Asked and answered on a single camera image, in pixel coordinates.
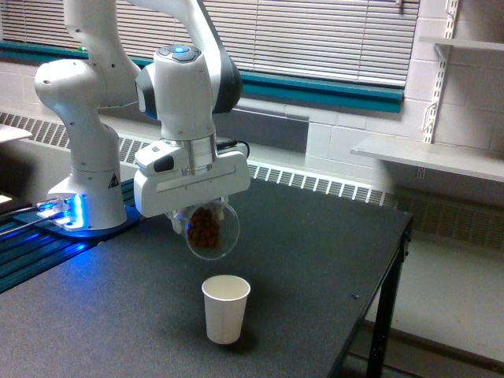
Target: clear plastic cup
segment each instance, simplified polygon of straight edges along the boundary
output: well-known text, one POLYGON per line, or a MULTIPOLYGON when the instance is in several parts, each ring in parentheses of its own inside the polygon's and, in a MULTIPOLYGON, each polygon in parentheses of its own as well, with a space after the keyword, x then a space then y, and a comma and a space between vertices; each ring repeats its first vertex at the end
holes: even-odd
POLYGON ((185 216, 183 236, 193 254, 217 260, 231 252, 238 241, 238 214, 221 201, 193 206, 185 216))

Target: black cable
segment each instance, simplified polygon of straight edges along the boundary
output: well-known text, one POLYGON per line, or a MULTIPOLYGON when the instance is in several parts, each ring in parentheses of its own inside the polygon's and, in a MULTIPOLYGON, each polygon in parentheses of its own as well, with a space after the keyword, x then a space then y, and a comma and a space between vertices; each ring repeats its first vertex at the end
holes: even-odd
POLYGON ((250 156, 250 145, 244 140, 229 139, 225 142, 217 142, 217 151, 225 150, 226 148, 231 148, 236 146, 238 143, 243 143, 246 146, 246 157, 250 156))
POLYGON ((10 228, 9 230, 0 233, 0 238, 2 238, 3 236, 6 236, 6 235, 12 234, 13 232, 22 230, 22 229, 30 227, 30 226, 33 226, 34 224, 38 224, 40 222, 44 222, 44 221, 48 221, 48 220, 51 220, 51 219, 54 219, 54 218, 58 218, 60 216, 61 216, 60 213, 56 213, 56 214, 54 214, 54 215, 52 215, 50 217, 47 217, 47 218, 40 218, 40 219, 34 220, 34 221, 30 222, 30 223, 23 224, 23 225, 21 225, 19 227, 10 228))
POLYGON ((22 213, 28 213, 30 211, 35 211, 37 208, 35 206, 30 206, 30 207, 25 207, 23 209, 17 209, 13 211, 9 211, 8 213, 0 214, 0 222, 3 222, 7 218, 14 217, 16 215, 22 214, 22 213))
POLYGON ((250 144, 244 140, 239 140, 238 143, 243 143, 246 146, 246 158, 248 159, 250 156, 250 144))

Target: cup rim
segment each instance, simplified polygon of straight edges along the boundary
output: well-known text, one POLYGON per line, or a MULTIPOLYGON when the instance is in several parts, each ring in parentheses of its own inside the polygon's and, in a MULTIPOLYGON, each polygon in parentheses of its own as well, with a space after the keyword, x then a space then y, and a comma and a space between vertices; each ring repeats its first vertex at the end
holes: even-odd
POLYGON ((204 280, 203 283, 202 283, 202 291, 203 291, 203 294, 205 296, 207 296, 208 298, 211 298, 213 300, 216 300, 216 301, 219 301, 219 302, 234 302, 234 301, 239 301, 240 299, 244 299, 244 298, 246 298, 250 294, 250 284, 245 279, 243 279, 242 277, 234 276, 232 274, 219 274, 219 275, 216 275, 216 276, 211 276, 211 277, 207 278, 206 280, 204 280), (207 281, 209 281, 211 279, 214 279, 216 277, 233 277, 233 278, 237 278, 238 280, 241 280, 246 285, 246 293, 244 295, 239 296, 239 297, 230 298, 230 299, 218 298, 218 297, 215 297, 215 296, 209 294, 208 291, 205 290, 205 284, 206 284, 207 281))

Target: black table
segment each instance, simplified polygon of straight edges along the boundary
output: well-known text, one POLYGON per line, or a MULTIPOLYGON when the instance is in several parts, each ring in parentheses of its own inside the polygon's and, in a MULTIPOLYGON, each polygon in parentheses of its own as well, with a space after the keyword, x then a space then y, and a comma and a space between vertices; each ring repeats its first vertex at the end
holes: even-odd
POLYGON ((25 207, 30 207, 32 204, 28 201, 15 198, 12 195, 0 191, 0 195, 5 195, 6 197, 12 198, 10 201, 0 203, 0 216, 5 213, 9 213, 14 210, 23 209, 25 207))
POLYGON ((0 376, 330 376, 383 284, 379 376, 411 215, 262 182, 231 203, 220 261, 156 217, 0 295, 0 376), (232 346, 205 334, 201 284, 222 273, 252 287, 232 346))

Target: white paper cup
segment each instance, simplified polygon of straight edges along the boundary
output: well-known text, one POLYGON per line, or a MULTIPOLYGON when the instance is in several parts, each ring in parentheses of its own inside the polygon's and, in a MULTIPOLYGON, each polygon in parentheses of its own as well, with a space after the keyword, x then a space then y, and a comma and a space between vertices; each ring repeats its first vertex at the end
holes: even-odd
POLYGON ((217 344, 239 339, 250 285, 237 276, 214 276, 203 282, 206 335, 217 344))

